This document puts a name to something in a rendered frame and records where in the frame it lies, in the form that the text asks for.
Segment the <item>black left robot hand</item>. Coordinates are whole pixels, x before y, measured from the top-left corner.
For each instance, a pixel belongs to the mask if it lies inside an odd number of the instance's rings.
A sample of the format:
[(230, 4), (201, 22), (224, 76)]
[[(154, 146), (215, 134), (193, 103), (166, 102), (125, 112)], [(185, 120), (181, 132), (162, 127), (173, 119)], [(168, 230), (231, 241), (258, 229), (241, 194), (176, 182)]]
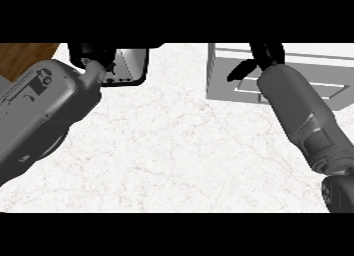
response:
[(69, 43), (69, 61), (74, 67), (83, 69), (86, 60), (97, 61), (110, 72), (116, 56), (116, 48), (106, 43)]

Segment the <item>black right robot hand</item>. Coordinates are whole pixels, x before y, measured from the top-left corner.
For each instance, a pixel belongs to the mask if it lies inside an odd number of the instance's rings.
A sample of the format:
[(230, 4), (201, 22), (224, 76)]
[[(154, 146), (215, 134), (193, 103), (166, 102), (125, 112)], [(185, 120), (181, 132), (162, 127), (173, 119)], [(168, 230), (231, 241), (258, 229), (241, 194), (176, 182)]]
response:
[(250, 43), (252, 59), (243, 60), (227, 75), (227, 81), (240, 81), (259, 68), (284, 63), (284, 49), (281, 43)]

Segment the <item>grey drawer cabinet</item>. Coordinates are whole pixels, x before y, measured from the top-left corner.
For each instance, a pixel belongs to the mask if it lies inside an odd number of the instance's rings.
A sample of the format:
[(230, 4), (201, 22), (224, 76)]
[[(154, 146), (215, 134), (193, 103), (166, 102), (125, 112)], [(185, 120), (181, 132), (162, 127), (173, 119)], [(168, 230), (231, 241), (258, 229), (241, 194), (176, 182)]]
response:
[[(284, 62), (303, 75), (333, 111), (354, 104), (354, 43), (284, 43)], [(227, 81), (237, 64), (252, 58), (247, 43), (209, 43), (206, 98), (266, 104), (256, 87), (261, 70)]]

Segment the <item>black framed silver appliance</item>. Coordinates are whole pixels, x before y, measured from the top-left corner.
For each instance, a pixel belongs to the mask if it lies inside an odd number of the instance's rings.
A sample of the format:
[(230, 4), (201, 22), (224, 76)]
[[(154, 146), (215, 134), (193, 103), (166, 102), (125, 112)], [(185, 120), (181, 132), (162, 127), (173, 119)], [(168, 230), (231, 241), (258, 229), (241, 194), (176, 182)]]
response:
[(103, 45), (104, 57), (111, 60), (106, 66), (103, 87), (138, 86), (145, 80), (148, 51), (162, 43)]

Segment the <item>brown wooden panel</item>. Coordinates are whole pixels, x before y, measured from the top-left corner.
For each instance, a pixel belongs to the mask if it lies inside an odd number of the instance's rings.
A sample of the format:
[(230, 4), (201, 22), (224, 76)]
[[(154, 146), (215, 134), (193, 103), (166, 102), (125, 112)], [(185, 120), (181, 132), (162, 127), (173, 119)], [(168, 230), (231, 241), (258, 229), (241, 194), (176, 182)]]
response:
[(26, 69), (52, 57), (57, 43), (0, 43), (0, 75), (14, 81)]

